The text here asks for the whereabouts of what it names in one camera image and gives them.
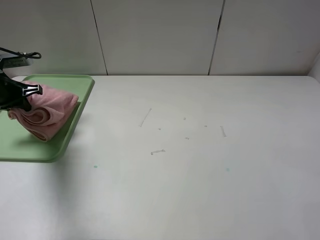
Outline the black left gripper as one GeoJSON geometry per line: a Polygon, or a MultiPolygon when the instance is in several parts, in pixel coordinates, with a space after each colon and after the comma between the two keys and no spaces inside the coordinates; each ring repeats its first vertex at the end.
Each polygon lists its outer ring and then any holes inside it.
{"type": "Polygon", "coordinates": [[[42,95],[43,88],[39,84],[24,84],[9,78],[5,73],[0,74],[0,109],[32,110],[27,97],[42,95]]]}

